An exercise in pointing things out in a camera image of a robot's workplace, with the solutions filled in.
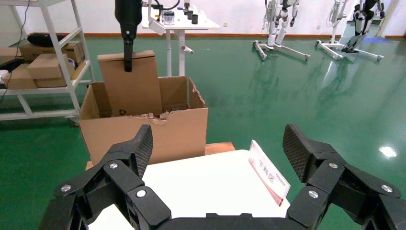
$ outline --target white table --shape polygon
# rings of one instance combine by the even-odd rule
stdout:
[[[173,31],[174,34],[179,39],[179,76],[185,75],[185,50],[182,50],[182,47],[188,50],[189,48],[185,45],[185,31],[186,30],[212,30],[220,29],[220,26],[213,21],[209,20],[204,12],[199,12],[198,23],[192,24],[191,20],[188,20],[187,15],[183,14],[182,10],[173,9],[175,11],[175,24],[174,25],[165,25],[160,22],[166,30],[166,41],[167,41],[167,76],[172,76],[172,48],[170,45],[170,32]],[[155,15],[159,14],[158,10],[151,9],[151,17],[156,19]],[[142,8],[142,15],[144,15],[141,25],[144,29],[149,29],[148,21],[148,7]]]
[[[144,175],[151,187],[171,209],[172,217],[205,217],[206,213],[253,217],[282,217],[290,206],[279,207],[248,162],[247,150],[149,165]],[[113,205],[104,209],[90,230],[131,230]]]

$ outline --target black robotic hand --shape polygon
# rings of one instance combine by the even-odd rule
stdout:
[[[293,25],[294,25],[294,18],[292,18],[292,20],[291,20],[291,27],[293,27]]]

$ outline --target epoxy floor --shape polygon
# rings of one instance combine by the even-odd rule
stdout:
[[[285,125],[295,123],[309,138],[331,144],[350,164],[406,192],[405,40],[364,42],[361,49],[385,56],[380,63],[357,55],[336,62],[316,50],[314,40],[297,39],[284,45],[310,54],[308,62],[279,53],[262,62],[252,40],[186,40],[195,51],[186,56],[186,73],[209,107],[207,143],[231,141],[236,149],[248,149],[256,140],[291,183],[288,200],[293,201],[303,185],[282,151],[282,136]],[[172,43],[176,75],[179,46]],[[89,38],[88,46],[101,81],[96,56],[122,52],[123,43]],[[146,49],[154,50],[159,75],[166,75],[165,39],[134,42],[134,50]],[[77,89],[80,100],[85,91]],[[70,107],[67,95],[28,101],[34,110]],[[18,106],[16,98],[7,97],[0,110],[18,111]],[[36,229],[53,188],[82,172],[89,160],[80,129],[63,118],[0,122],[0,146],[0,228]],[[319,229],[360,227],[332,206]]]

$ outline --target screw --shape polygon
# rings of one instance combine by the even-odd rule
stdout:
[[[118,167],[118,164],[117,164],[117,163],[113,163],[113,164],[110,165],[110,168],[111,168],[111,169],[115,169],[115,168],[117,168],[117,167]]]
[[[387,185],[382,185],[381,188],[383,190],[385,190],[386,192],[389,192],[389,193],[393,192],[393,189],[391,187],[387,186]]]
[[[330,163],[328,164],[331,168],[336,169],[338,168],[338,165],[334,164],[334,163]]]
[[[137,197],[145,197],[145,195],[147,194],[147,192],[145,190],[140,190],[137,192],[136,196]]]
[[[312,198],[316,199],[318,197],[318,193],[315,191],[309,191],[309,196],[311,196]]]
[[[70,184],[66,184],[64,186],[62,186],[61,191],[62,192],[67,192],[72,188],[72,186],[70,186]]]

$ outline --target metal shelving unit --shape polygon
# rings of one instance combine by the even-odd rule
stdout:
[[[58,41],[54,29],[54,25],[52,23],[51,17],[49,15],[48,11],[48,6],[63,2],[66,0],[32,0],[30,1],[30,6],[33,7],[40,7],[42,15],[45,19],[46,26],[48,28],[49,35],[52,40],[52,44],[54,45],[54,49],[56,52],[56,56],[59,59],[59,64],[62,69],[63,76],[65,78],[66,87],[59,87],[59,88],[38,88],[38,89],[32,89],[32,90],[0,90],[0,95],[3,95],[5,92],[5,96],[7,95],[16,95],[21,103],[21,106],[23,107],[25,113],[8,113],[8,114],[0,114],[0,121],[2,120],[19,120],[19,119],[30,119],[30,118],[40,118],[40,117],[66,117],[71,119],[75,125],[78,124],[77,118],[79,116],[80,112],[80,106],[78,99],[75,94],[75,89],[79,84],[90,84],[93,81],[95,81],[94,78],[94,73],[93,69],[90,63],[90,56],[89,56],[89,51],[86,45],[86,40],[85,40],[85,35],[82,30],[82,25],[80,22],[79,18],[79,13],[78,13],[78,8],[76,6],[76,1],[71,0],[72,2],[72,7],[73,7],[73,12],[75,14],[76,18],[76,23],[78,27],[69,33],[67,36],[65,36],[64,39],[61,41]],[[28,5],[28,0],[0,0],[0,5],[8,5],[11,6],[14,9],[14,6],[27,6]],[[16,18],[19,18],[17,15],[17,11],[14,9],[13,10]],[[61,48],[66,45],[72,38],[74,38],[77,34],[80,34],[80,39],[81,39],[81,44],[83,46],[83,51],[85,53],[85,66],[80,72],[79,76],[75,80],[70,79],[70,75],[68,73],[68,69],[66,66],[66,63],[63,59],[63,54]],[[82,80],[83,75],[85,72],[89,69],[90,75],[91,75],[91,80]],[[43,112],[33,112],[28,105],[24,95],[28,94],[51,94],[51,93],[69,93],[72,103],[73,103],[73,109],[70,110],[53,110],[53,111],[43,111]]]

